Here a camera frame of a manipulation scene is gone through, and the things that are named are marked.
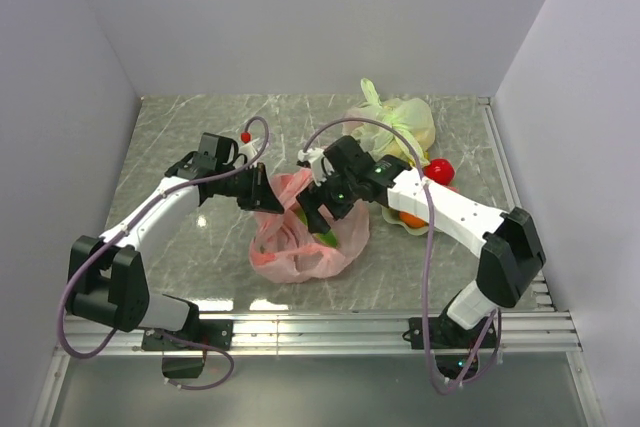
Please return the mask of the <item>pink plastic bag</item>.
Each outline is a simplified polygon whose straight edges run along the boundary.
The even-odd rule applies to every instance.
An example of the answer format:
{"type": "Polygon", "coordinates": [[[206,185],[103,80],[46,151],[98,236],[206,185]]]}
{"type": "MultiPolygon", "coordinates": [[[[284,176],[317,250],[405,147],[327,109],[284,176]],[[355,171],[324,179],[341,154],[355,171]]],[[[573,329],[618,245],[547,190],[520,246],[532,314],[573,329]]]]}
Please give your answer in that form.
{"type": "Polygon", "coordinates": [[[254,271],[274,283],[301,283],[340,274],[363,253],[370,239],[367,205],[358,201],[347,216],[334,220],[326,208],[320,213],[330,234],[311,234],[299,215],[297,194],[312,181],[305,168],[277,174],[270,185],[284,207],[282,215],[256,212],[256,233],[248,258],[254,271]]]}

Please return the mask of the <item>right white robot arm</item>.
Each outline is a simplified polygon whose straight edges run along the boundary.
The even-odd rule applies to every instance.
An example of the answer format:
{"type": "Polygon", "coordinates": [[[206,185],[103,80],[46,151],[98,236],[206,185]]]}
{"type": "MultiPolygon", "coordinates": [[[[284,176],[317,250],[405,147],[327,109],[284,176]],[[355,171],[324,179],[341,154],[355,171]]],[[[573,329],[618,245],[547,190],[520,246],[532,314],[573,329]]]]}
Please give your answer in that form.
{"type": "Polygon", "coordinates": [[[312,174],[311,183],[297,196],[311,233],[330,230],[322,209],[339,220],[362,200],[408,213],[478,258],[475,279],[453,297],[430,329],[431,340],[442,348],[468,346],[477,336],[476,327],[491,313],[518,304],[546,262],[527,211],[480,204],[392,155],[376,160],[350,136],[325,149],[299,151],[298,163],[312,174]]]}

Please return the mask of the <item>fake banana bunch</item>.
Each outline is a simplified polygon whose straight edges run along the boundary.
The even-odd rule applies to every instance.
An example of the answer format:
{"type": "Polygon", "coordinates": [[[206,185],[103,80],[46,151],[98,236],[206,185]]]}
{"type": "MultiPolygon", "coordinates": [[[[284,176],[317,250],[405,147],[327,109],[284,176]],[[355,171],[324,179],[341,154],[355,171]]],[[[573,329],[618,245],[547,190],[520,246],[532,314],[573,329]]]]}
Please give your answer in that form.
{"type": "Polygon", "coordinates": [[[418,159],[419,159],[419,163],[422,166],[429,165],[431,162],[430,155],[427,151],[423,151],[421,154],[419,154],[418,159]]]}

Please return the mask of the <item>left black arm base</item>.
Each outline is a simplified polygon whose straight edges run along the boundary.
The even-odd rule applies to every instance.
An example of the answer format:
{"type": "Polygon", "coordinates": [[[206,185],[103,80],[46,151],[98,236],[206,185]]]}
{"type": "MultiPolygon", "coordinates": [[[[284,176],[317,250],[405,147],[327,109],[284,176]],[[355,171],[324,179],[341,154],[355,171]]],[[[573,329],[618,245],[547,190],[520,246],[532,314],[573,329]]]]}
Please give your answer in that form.
{"type": "Polygon", "coordinates": [[[235,361],[229,354],[233,331],[234,322],[229,319],[200,320],[196,327],[180,332],[147,329],[141,350],[161,355],[161,372],[173,385],[181,381],[201,380],[207,361],[219,356],[227,367],[220,379],[213,383],[218,386],[227,381],[235,370],[235,361]]]}

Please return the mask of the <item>fake orange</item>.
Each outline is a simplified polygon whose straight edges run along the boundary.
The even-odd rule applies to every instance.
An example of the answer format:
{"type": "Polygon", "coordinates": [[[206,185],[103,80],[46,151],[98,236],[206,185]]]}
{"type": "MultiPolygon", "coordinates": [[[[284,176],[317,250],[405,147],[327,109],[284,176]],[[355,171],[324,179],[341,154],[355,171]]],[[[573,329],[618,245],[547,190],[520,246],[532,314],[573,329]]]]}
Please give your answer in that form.
{"type": "Polygon", "coordinates": [[[408,226],[411,229],[420,229],[428,225],[426,221],[420,219],[419,217],[411,215],[407,212],[400,211],[398,213],[398,218],[401,222],[403,222],[406,226],[408,226]]]}

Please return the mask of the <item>fake red apple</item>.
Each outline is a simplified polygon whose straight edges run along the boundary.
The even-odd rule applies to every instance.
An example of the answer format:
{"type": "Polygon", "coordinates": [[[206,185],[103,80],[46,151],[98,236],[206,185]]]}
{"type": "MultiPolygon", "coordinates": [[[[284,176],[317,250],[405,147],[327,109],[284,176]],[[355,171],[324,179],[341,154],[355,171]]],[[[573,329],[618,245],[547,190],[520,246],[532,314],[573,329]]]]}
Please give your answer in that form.
{"type": "Polygon", "coordinates": [[[429,179],[443,186],[449,186],[455,178],[452,164],[443,158],[436,158],[423,168],[423,173],[429,179]]]}

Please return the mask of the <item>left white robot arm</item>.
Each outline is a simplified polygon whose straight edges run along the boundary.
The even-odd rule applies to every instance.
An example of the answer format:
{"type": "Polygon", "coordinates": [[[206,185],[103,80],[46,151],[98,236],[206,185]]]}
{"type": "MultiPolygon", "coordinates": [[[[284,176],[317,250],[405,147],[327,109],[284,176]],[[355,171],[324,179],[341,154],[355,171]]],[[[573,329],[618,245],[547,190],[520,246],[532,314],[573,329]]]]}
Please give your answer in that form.
{"type": "Polygon", "coordinates": [[[215,196],[233,198],[245,211],[283,213],[259,160],[267,144],[256,139],[239,145],[229,137],[203,134],[198,148],[171,165],[124,220],[74,243],[65,312],[123,332],[165,330],[180,349],[196,345],[202,326],[189,316],[193,305],[151,292],[146,269],[179,224],[215,196]]]}

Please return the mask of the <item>fake watermelon slice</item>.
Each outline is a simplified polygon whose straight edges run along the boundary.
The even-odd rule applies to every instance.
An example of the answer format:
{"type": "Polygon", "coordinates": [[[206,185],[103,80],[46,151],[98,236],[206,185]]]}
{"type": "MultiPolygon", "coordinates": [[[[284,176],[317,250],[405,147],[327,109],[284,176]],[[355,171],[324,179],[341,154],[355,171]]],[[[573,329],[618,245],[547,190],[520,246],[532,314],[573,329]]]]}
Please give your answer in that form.
{"type": "Polygon", "coordinates": [[[332,230],[329,230],[326,233],[312,232],[311,228],[309,227],[309,221],[307,220],[306,214],[303,212],[303,210],[301,208],[295,209],[294,214],[299,219],[299,221],[304,224],[308,232],[314,237],[317,242],[334,249],[337,249],[339,247],[339,241],[332,230]]]}

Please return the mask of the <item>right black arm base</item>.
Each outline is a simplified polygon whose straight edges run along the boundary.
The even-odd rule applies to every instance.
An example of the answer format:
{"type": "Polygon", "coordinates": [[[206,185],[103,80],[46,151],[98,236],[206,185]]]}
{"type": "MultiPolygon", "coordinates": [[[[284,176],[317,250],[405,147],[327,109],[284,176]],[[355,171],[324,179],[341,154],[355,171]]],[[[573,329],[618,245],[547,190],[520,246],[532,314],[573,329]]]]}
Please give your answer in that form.
{"type": "MultiPolygon", "coordinates": [[[[436,351],[444,350],[464,351],[460,355],[436,354],[435,364],[439,374],[449,380],[457,378],[463,371],[469,354],[479,339],[481,340],[479,350],[493,348],[490,361],[497,361],[502,340],[501,313],[498,312],[497,320],[491,320],[484,336],[482,336],[481,333],[488,321],[489,317],[484,317],[478,325],[470,330],[465,330],[455,322],[451,321],[444,314],[439,317],[429,318],[429,340],[431,350],[434,351],[434,353],[436,351]]],[[[402,338],[404,341],[410,343],[412,350],[423,350],[423,325],[421,317],[411,317],[408,319],[408,330],[402,334],[402,338]]],[[[472,359],[471,366],[463,377],[463,380],[471,381],[479,374],[486,371],[486,368],[488,367],[489,364],[481,368],[479,354],[476,353],[472,359]]]]}

